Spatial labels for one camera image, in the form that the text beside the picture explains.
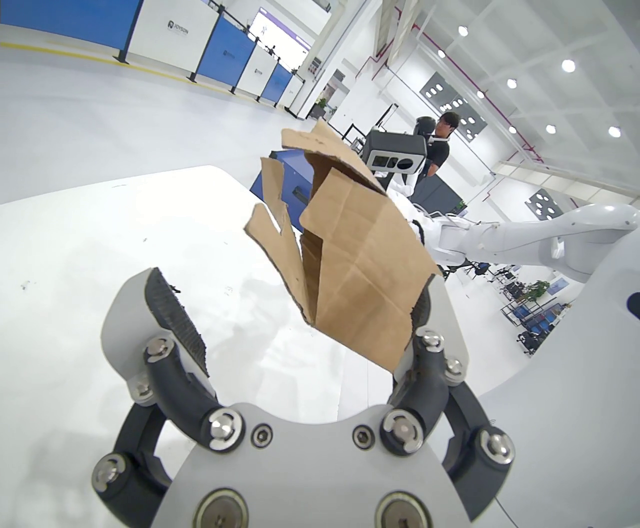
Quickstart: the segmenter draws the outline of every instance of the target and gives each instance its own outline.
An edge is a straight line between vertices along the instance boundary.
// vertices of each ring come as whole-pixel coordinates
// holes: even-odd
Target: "blue partition panel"
[[[231,22],[220,18],[197,73],[235,86],[249,62],[255,42]]]
[[[123,49],[139,0],[2,0],[0,22]]]
[[[291,72],[288,72],[282,64],[277,64],[276,69],[271,74],[271,78],[264,87],[260,97],[273,102],[278,102],[292,76]]]

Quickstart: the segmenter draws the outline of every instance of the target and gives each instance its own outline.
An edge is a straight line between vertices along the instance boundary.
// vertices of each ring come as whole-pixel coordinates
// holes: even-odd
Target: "man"
[[[431,161],[424,165],[423,171],[418,176],[419,183],[424,177],[433,176],[449,157],[449,143],[447,141],[439,141],[449,139],[449,136],[460,125],[460,116],[455,112],[445,112],[440,116],[436,124],[433,134],[424,134],[427,140],[427,160]]]

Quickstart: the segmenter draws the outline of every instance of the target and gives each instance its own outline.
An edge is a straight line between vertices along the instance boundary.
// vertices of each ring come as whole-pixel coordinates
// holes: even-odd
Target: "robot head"
[[[423,116],[415,120],[413,133],[426,138],[427,136],[431,136],[435,129],[436,120],[430,116]]]

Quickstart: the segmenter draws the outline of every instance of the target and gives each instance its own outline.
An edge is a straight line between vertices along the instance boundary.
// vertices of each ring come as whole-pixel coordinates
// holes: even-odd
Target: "torn cardboard piece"
[[[264,199],[245,227],[280,272],[305,320],[393,372],[411,339],[411,311],[439,273],[406,220],[364,162],[324,124],[312,133],[284,130],[283,146],[302,148],[314,167],[296,244],[282,202],[284,168],[262,159]]]

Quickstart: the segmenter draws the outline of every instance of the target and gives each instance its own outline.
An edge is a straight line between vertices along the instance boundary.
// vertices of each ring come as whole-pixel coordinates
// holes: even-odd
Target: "blue cabinet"
[[[311,183],[314,180],[314,169],[309,165],[302,150],[278,150],[269,157],[277,159],[284,165],[284,182],[282,184],[282,201],[287,204],[289,217],[293,227],[303,231],[300,225],[300,215],[308,204],[311,194]],[[251,192],[261,200],[262,173],[251,186]]]

